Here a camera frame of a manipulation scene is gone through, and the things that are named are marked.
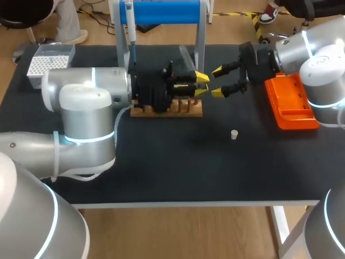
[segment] floor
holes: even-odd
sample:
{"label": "floor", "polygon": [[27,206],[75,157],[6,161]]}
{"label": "floor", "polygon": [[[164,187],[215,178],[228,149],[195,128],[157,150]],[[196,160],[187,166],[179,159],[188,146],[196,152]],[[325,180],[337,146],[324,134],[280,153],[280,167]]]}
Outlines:
{"label": "floor", "polygon": [[[214,12],[262,11],[267,0],[215,0]],[[77,7],[81,0],[75,0]],[[95,5],[108,12],[108,4]],[[113,45],[115,37],[87,15],[79,15],[80,24],[89,32],[86,45]],[[291,33],[301,20],[280,16],[263,32]],[[34,27],[37,37],[54,37],[56,17]],[[257,42],[250,18],[215,16],[207,25],[207,44]],[[138,44],[193,44],[194,25],[161,25],[138,33]],[[24,30],[6,30],[0,26],[0,102],[15,66],[11,53],[27,41]],[[166,259],[273,259],[277,257],[270,216],[265,207],[234,208],[154,208],[84,210],[91,233],[90,259],[94,258],[166,258]],[[285,207],[292,229],[304,207]],[[303,253],[298,258],[305,258]]]}

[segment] blue bar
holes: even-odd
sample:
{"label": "blue bar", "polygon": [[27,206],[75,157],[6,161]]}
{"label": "blue bar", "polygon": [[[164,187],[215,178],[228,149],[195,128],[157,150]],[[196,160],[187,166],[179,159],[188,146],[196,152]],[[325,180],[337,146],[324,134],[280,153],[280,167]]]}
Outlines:
{"label": "blue bar", "polygon": [[[127,24],[125,3],[120,2],[121,24]],[[198,24],[199,1],[134,2],[135,24]]]}

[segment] orange tray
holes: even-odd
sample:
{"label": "orange tray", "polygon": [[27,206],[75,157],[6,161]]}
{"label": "orange tray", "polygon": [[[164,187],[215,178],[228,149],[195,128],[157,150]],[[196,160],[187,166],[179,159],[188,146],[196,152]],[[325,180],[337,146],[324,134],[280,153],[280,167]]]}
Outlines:
{"label": "orange tray", "polygon": [[309,106],[307,95],[298,73],[265,81],[275,119],[283,130],[309,130],[320,127]]}

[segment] black tabletop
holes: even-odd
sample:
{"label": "black tabletop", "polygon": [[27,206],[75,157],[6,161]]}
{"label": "black tabletop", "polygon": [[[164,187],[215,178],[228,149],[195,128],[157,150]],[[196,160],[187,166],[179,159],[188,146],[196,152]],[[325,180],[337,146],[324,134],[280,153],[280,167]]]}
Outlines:
{"label": "black tabletop", "polygon": [[[0,132],[63,133],[26,77],[35,47],[20,61],[0,107]],[[237,59],[236,45],[208,45],[205,73]],[[177,46],[137,46],[138,69],[160,70]],[[72,66],[116,66],[113,46],[77,46]],[[235,83],[238,73],[212,79]],[[203,97],[202,118],[131,118],[119,126],[115,165],[91,182],[47,183],[70,203],[295,201],[321,199],[343,180],[345,132],[279,129],[262,85],[227,99]],[[238,130],[231,140],[231,130]]]}

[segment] wooden stand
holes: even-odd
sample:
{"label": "wooden stand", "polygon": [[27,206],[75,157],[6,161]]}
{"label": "wooden stand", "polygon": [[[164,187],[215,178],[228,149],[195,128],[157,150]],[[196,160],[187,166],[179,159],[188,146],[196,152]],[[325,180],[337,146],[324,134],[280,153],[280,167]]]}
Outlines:
{"label": "wooden stand", "polygon": [[203,108],[201,100],[181,100],[174,99],[167,112],[153,112],[151,106],[141,108],[131,108],[131,117],[202,117]]}

